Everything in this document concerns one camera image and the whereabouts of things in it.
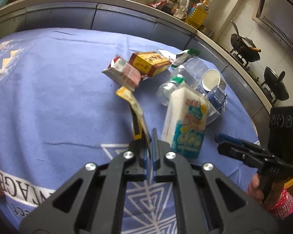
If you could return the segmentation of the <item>person right hand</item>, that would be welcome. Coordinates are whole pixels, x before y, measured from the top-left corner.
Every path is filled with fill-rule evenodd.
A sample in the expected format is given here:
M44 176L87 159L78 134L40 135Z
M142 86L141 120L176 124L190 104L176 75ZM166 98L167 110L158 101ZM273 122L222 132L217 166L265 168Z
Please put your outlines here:
M264 193L259 189L260 178L256 173L247 188L247 194L254 200L256 200L259 204L263 203Z

